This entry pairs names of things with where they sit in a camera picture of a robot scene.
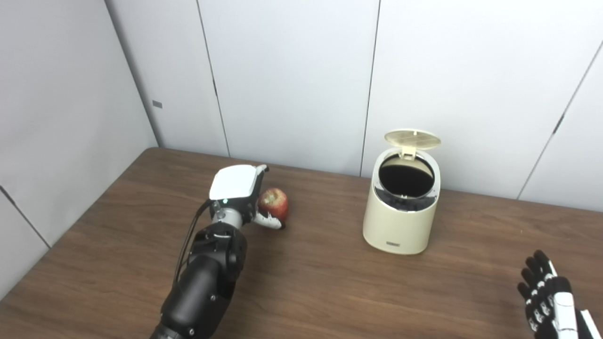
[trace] black and white robotic hand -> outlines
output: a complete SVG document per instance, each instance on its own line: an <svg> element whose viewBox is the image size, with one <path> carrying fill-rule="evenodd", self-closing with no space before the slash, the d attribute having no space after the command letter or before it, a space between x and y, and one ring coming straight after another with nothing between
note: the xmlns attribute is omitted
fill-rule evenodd
<svg viewBox="0 0 603 339"><path fill-rule="evenodd" d="M536 339L601 339L587 309L574 306L569 280L560 277L541 251L526 259L525 283L517 289L525 299L526 318Z"/></svg>

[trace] wooden table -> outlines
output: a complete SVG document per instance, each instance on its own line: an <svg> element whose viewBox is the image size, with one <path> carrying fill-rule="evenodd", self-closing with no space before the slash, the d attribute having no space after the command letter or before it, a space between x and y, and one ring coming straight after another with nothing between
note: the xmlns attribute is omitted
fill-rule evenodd
<svg viewBox="0 0 603 339"><path fill-rule="evenodd" d="M0 337L147 339L194 212L237 163L253 162L144 152L0 303ZM244 227L215 338L532 338L516 284L535 249L603 328L603 214L443 191L427 250L397 256L362 238L368 184L271 166L288 227Z"/></svg>

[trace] open lid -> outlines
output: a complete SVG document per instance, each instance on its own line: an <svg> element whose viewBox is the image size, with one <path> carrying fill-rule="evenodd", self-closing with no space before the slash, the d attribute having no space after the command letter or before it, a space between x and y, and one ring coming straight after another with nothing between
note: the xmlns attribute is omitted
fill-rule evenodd
<svg viewBox="0 0 603 339"><path fill-rule="evenodd" d="M440 138L429 132L406 128L389 131L385 134L385 140L400 147L400 157L405 160L414 160L417 149L428 150L441 144Z"/></svg>

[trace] black cable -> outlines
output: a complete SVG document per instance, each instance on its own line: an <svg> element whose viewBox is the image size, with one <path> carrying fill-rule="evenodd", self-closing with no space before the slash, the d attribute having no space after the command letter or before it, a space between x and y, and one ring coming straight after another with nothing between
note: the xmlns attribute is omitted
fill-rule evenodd
<svg viewBox="0 0 603 339"><path fill-rule="evenodd" d="M192 219L191 225L189 226L189 231L186 234L185 243L182 245L182 250L180 250L180 256L178 257L178 263L176 263L176 272L174 273L174 283L176 285L178 283L178 277L180 276L180 269L182 268L182 260L185 258L186 248L188 247L189 241L191 241L192 233L195 231L195 226L197 225L197 220L203 212L212 204L213 200L207 199L201 207L195 213L195 217Z"/></svg>

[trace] trash can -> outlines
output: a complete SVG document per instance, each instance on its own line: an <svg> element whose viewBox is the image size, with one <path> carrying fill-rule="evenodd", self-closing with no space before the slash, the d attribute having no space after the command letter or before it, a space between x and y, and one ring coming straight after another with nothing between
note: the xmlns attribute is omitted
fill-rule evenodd
<svg viewBox="0 0 603 339"><path fill-rule="evenodd" d="M440 168L423 150L441 142L412 129L391 131L385 140L394 148L375 163L362 232L377 249L417 254L427 247L440 196Z"/></svg>

